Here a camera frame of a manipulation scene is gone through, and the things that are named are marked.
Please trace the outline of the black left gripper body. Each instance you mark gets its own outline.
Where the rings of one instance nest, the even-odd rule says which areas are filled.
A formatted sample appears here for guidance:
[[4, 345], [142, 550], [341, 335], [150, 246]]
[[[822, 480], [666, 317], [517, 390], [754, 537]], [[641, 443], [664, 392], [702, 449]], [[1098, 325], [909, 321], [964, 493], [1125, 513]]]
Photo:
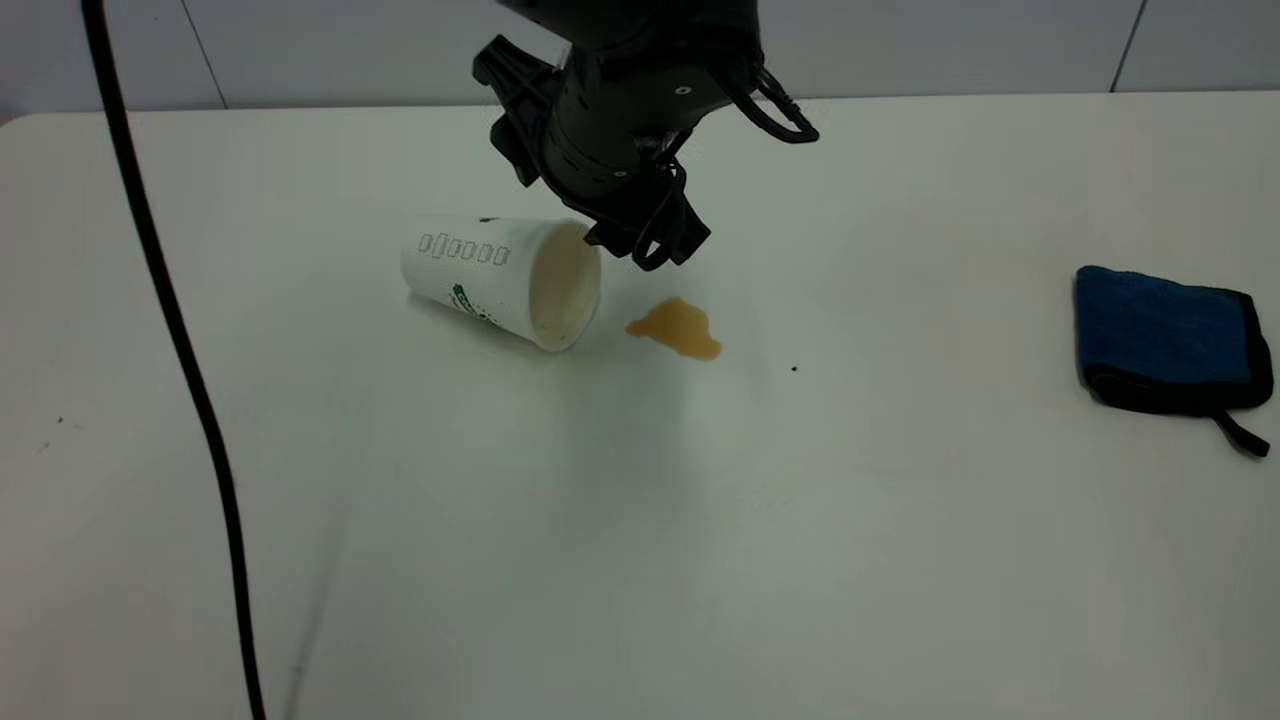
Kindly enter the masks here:
[[538, 174], [596, 222], [648, 222], [684, 195], [680, 145], [737, 87], [739, 53], [714, 45], [613, 58], [572, 47], [538, 69]]

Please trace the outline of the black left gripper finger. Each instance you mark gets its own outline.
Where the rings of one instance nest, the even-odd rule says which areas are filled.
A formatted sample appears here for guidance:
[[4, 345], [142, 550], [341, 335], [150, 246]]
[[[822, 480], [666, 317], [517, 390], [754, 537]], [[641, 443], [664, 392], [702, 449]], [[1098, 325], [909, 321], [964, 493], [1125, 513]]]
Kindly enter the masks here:
[[644, 272], [687, 261], [710, 237], [710, 228], [689, 204], [687, 172], [682, 165], [664, 165], [659, 178], [663, 195], [643, 227], [632, 250], [632, 261]]
[[643, 232], [646, 228], [645, 214], [625, 213], [617, 215], [593, 211], [588, 213], [586, 218], [590, 219], [591, 225], [585, 237], [588, 245], [599, 247], [614, 258], [644, 258], [646, 255], [645, 249], [637, 250], [643, 246]]

